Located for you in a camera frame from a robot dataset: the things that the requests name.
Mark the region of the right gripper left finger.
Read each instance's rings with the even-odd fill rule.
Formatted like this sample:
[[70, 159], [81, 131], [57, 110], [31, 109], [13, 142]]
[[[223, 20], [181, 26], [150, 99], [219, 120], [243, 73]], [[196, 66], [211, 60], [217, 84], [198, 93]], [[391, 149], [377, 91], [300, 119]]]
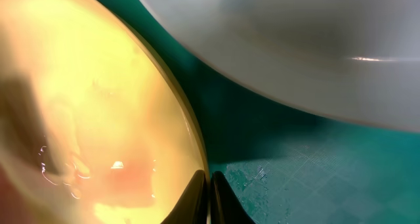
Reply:
[[205, 172], [197, 170], [178, 202], [161, 224], [206, 224], [207, 181]]

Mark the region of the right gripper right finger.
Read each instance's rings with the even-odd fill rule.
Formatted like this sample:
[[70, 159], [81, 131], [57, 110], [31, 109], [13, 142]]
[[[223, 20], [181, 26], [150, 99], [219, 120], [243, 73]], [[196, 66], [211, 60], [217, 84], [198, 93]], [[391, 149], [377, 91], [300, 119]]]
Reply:
[[255, 224], [221, 171], [211, 177], [210, 209], [211, 224]]

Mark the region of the light blue plate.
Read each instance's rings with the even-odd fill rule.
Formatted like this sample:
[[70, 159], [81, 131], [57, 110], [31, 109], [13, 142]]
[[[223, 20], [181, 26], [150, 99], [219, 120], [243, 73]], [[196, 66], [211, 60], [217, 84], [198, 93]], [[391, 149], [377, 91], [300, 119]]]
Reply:
[[199, 59], [273, 101], [419, 131], [419, 0], [140, 0]]

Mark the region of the yellow plate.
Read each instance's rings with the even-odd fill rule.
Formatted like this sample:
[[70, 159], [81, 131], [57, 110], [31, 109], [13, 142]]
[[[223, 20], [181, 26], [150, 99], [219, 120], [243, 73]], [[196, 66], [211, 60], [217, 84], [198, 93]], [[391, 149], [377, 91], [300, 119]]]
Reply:
[[1, 0], [1, 222], [161, 223], [199, 127], [166, 63], [96, 0]]

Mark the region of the teal plastic tray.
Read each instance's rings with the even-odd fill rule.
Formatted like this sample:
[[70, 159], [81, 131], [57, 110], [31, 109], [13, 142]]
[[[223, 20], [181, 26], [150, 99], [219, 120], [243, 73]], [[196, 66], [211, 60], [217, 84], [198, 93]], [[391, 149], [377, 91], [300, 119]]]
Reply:
[[338, 122], [264, 98], [177, 43], [139, 0], [98, 0], [158, 52], [185, 92], [211, 171], [255, 223], [419, 222], [419, 135]]

